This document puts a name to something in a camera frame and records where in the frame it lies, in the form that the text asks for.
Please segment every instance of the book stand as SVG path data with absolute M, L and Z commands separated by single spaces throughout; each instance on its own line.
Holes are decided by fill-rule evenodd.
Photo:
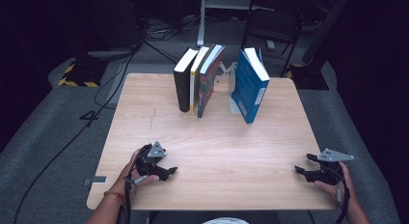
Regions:
M 230 78 L 232 75 L 235 75 L 235 68 L 237 67 L 237 63 L 233 62 L 231 66 L 229 66 L 228 68 L 225 67 L 225 65 L 223 64 L 223 62 L 220 62 L 220 69 L 222 69 L 223 74 L 221 75 L 216 75 L 216 81 L 220 81 L 222 80 L 222 78 L 227 77 Z

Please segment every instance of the black cable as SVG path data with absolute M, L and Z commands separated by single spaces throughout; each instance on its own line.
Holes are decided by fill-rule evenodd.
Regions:
M 132 55 L 132 52 L 134 51 L 134 49 L 129 49 L 129 51 L 125 52 L 125 53 L 118 53 L 118 54 L 110 54 L 110 55 L 101 55 L 101 56 L 93 56 L 93 59 L 96 59 L 100 62 L 110 62 L 110 61 L 116 61 L 116 60 L 120 60 L 122 58 L 127 58 L 130 55 Z
M 105 108 L 105 106 L 109 103 L 109 101 L 112 99 L 112 97 L 114 96 L 114 94 L 119 90 L 119 88 L 120 88 L 120 86 L 121 86 L 121 83 L 122 83 L 122 81 L 123 81 L 124 75 L 125 75 L 125 73 L 126 73 L 127 67 L 128 67 L 128 65 L 129 65 L 129 62 L 130 62 L 130 60 L 132 59 L 132 57 L 135 55 L 135 53 L 136 53 L 136 51 L 137 51 L 138 49 L 139 49 L 139 48 L 136 48 L 135 51 L 133 51 L 131 57 L 128 59 L 128 61 L 127 61 L 127 63 L 126 63 L 126 66 L 125 66 L 125 69 L 124 69 L 123 77 L 121 78 L 121 81 L 120 81 L 120 83 L 118 84 L 118 87 L 117 87 L 117 89 L 115 90 L 115 92 L 112 94 L 112 96 L 111 96 L 109 99 L 107 99 L 107 101 L 103 104 L 103 106 L 100 107 L 99 110 L 98 110 L 93 116 L 91 116 L 90 120 L 74 135 L 74 137 L 71 138 L 71 140 L 69 140 L 69 142 L 68 142 L 56 155 L 54 155 L 54 157 L 42 168 L 42 170 L 37 174 L 37 176 L 34 178 L 34 180 L 30 183 L 30 185 L 28 186 L 27 190 L 24 192 L 24 195 L 23 195 L 23 197 L 21 198 L 20 203 L 18 204 L 17 211 L 15 212 L 15 215 L 14 215 L 13 224 L 17 223 L 17 218 L 18 218 L 18 215 L 19 215 L 19 213 L 20 213 L 21 207 L 22 207 L 22 205 L 23 205 L 23 203 L 24 203 L 24 200 L 25 200 L 25 198 L 27 197 L 27 195 L 28 195 L 28 193 L 30 192 L 30 190 L 32 189 L 32 187 L 34 186 L 34 184 L 37 182 L 37 180 L 42 176 L 42 174 L 45 172 L 45 170 L 54 162 L 54 160 L 55 160 L 58 156 L 60 156 L 60 154 L 61 154 L 63 151 L 65 151 L 66 148 L 68 148 L 68 147 L 76 140 L 76 138 L 78 138 L 78 136 L 79 136 L 88 126 L 91 125 L 91 122 L 92 122 L 92 121 L 96 118 L 96 116 Z
M 95 94 L 95 96 L 94 96 L 94 102 L 95 102 L 96 105 L 98 105 L 98 106 L 103 106 L 103 104 L 100 104 L 100 103 L 96 100 L 96 97 L 97 97 L 97 95 L 99 94 L 99 92 L 102 90 L 102 88 L 104 88 L 106 85 L 108 85 L 108 83 L 110 83 L 112 80 L 114 80 L 114 78 L 116 78 L 116 77 L 121 73 L 121 71 L 123 70 L 123 63 L 125 63 L 126 60 L 127 60 L 127 58 L 125 58 L 125 59 L 123 60 L 123 62 L 121 63 L 121 68 L 120 68 L 120 70 L 118 70 L 118 72 L 117 72 L 113 77 L 111 77 L 105 84 L 103 84 L 101 87 L 99 87 L 98 91 L 96 92 L 96 94 Z M 116 109 L 116 108 L 114 108 L 114 107 L 108 107 L 108 106 L 105 106 L 105 108 L 106 108 L 106 109 L 110 109 L 110 110 L 115 110 L 115 109 Z
M 167 59 L 169 59 L 171 62 L 173 62 L 174 64 L 176 64 L 177 62 L 174 61 L 173 59 L 171 59 L 170 57 L 166 56 L 163 52 L 161 52 L 160 49 L 157 49 L 156 47 L 154 47 L 153 45 L 151 45 L 149 42 L 147 42 L 146 40 L 144 40 L 144 42 L 149 45 L 151 48 L 153 48 L 154 50 L 156 50 L 158 53 L 162 54 L 164 57 L 166 57 Z
M 88 7 L 87 7 L 87 5 L 85 4 L 84 0 L 79 0 L 79 1 L 81 2 L 82 6 L 84 7 L 85 11 L 87 12 L 88 17 L 89 17 L 89 18 L 91 19 L 91 21 L 93 22 L 93 24 L 94 24 L 96 30 L 102 35 L 102 37 L 103 37 L 106 41 L 110 42 L 111 44 L 113 44 L 113 45 L 116 46 L 116 47 L 131 48 L 131 49 L 134 47 L 133 45 L 131 45 L 131 46 L 129 46 L 129 45 L 120 45 L 120 44 L 117 44 L 117 42 L 113 42 L 113 41 L 111 41 L 110 39 L 108 39 L 108 37 L 106 37 L 106 35 L 105 35 L 105 34 L 102 32 L 102 30 L 99 28 L 99 25 L 96 23 L 96 20 L 94 19 L 93 15 L 91 14 L 90 10 L 88 9 Z
M 152 34 L 162 34 L 162 37 L 156 38 Z M 175 29 L 159 29 L 158 31 L 148 30 L 145 32 L 144 38 L 152 42 L 162 42 L 162 41 L 170 40 L 176 34 L 177 34 L 177 30 Z
M 124 205 L 120 206 L 120 210 L 118 212 L 117 224 L 123 223 L 125 221 L 126 213 Z
M 130 223 L 130 195 L 129 195 L 129 192 L 130 192 L 130 189 L 132 188 L 132 185 L 129 182 L 132 181 L 132 171 L 135 170 L 136 160 L 137 160 L 137 157 L 135 157 L 132 165 L 129 168 L 129 172 L 126 176 L 127 181 L 125 182 L 125 188 L 124 188 L 125 190 L 125 221 L 124 223 L 125 224 Z
M 151 45 L 150 43 L 147 43 L 147 45 L 149 45 L 151 48 L 153 48 L 154 50 L 156 50 L 156 51 L 159 52 L 160 54 L 162 54 L 162 55 L 164 55 L 164 56 L 165 56 L 165 55 L 168 56 L 167 58 L 168 58 L 169 60 L 171 60 L 171 62 L 173 62 L 174 64 L 176 64 L 176 63 L 179 61 L 179 58 L 178 58 L 177 56 L 174 56 L 174 55 L 168 53 L 167 51 L 165 51 L 165 50 L 163 50 L 163 49 L 159 49 L 159 48 L 157 48 L 157 47 Z
M 341 224 L 343 219 L 346 217 L 346 213 L 348 212 L 348 204 L 349 204 L 349 198 L 351 198 L 351 194 L 349 192 L 349 188 L 346 185 L 346 180 L 345 177 L 341 176 L 339 173 L 337 173 L 334 169 L 328 168 L 328 167 L 322 167 L 324 170 L 329 170 L 333 174 L 337 175 L 337 177 L 340 178 L 341 182 L 343 183 L 343 206 L 342 206 L 342 212 L 340 214 L 340 217 L 337 219 L 336 223 Z
M 313 214 L 312 214 L 309 210 L 307 210 L 307 213 L 308 213 L 308 216 L 309 216 L 310 219 L 311 219 L 311 222 L 312 222 L 313 224 L 315 224 L 315 219 L 314 219 L 314 217 L 313 217 Z

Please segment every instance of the wooden table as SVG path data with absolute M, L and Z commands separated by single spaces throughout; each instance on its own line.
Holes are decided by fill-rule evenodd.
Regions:
M 95 209 L 132 153 L 158 141 L 167 156 L 158 166 L 178 167 L 166 182 L 138 188 L 134 210 L 331 210 L 331 198 L 294 171 L 318 164 L 320 154 L 290 79 L 271 78 L 252 125 L 232 114 L 226 82 L 204 111 L 178 110 L 171 74 L 131 73 L 97 167 L 87 205 Z

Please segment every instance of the chair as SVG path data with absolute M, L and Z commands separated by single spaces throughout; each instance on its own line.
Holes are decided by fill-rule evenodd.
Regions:
M 240 48 L 244 48 L 249 36 L 286 43 L 282 54 L 291 45 L 286 58 L 280 58 L 286 60 L 280 75 L 283 77 L 301 34 L 307 5 L 307 0 L 251 0 Z

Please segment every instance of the blue book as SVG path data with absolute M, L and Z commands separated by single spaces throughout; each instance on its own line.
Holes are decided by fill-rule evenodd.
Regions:
M 252 48 L 240 50 L 235 70 L 232 99 L 246 124 L 252 124 L 259 111 L 270 77 L 261 62 L 261 54 Z

